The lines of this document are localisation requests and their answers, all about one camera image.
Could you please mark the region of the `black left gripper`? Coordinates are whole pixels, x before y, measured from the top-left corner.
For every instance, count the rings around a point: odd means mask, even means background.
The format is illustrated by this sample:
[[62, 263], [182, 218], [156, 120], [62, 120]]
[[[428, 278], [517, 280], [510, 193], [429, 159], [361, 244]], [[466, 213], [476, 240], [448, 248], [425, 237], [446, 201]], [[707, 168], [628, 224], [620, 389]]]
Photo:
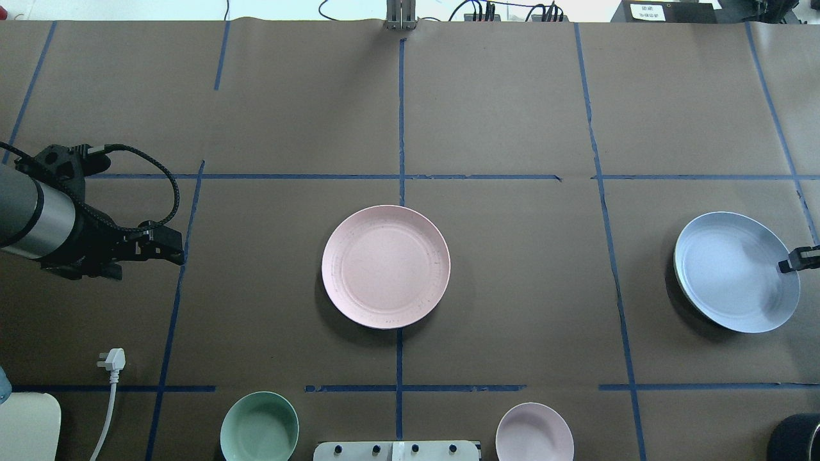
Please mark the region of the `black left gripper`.
[[[159, 221], [121, 227], [86, 201], [86, 179], [111, 166], [110, 154], [130, 152], [155, 166], [172, 186], [172, 210]], [[51, 144], [36, 156], [15, 149], [14, 253], [67, 280], [120, 280], [123, 261], [185, 264], [179, 231], [168, 227], [181, 192], [167, 167], [126, 144]]]

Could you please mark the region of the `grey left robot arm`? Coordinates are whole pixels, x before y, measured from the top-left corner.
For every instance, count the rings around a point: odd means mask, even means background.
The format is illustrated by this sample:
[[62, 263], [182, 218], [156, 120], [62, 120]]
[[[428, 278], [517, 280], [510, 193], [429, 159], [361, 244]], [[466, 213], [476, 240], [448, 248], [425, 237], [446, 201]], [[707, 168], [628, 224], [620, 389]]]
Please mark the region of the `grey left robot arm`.
[[[123, 261], [164, 260], [185, 264], [179, 231], [168, 227], [181, 192], [167, 167], [132, 146], [50, 144], [36, 156], [2, 143], [17, 160], [2, 166], [2, 251], [35, 261], [67, 280], [120, 280]], [[159, 221], [121, 227], [86, 201], [86, 179], [111, 166], [112, 152], [130, 152], [155, 166], [172, 186], [172, 210]]]

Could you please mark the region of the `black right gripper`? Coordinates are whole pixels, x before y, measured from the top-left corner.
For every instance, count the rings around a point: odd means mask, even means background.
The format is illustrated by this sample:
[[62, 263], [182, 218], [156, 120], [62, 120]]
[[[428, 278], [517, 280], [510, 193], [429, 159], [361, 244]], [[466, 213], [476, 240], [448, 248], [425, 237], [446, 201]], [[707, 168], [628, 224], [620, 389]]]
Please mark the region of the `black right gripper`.
[[777, 268], [781, 273], [791, 273], [808, 269], [819, 268], [819, 245], [814, 247], [799, 247], [789, 253], [789, 260], [782, 260]]

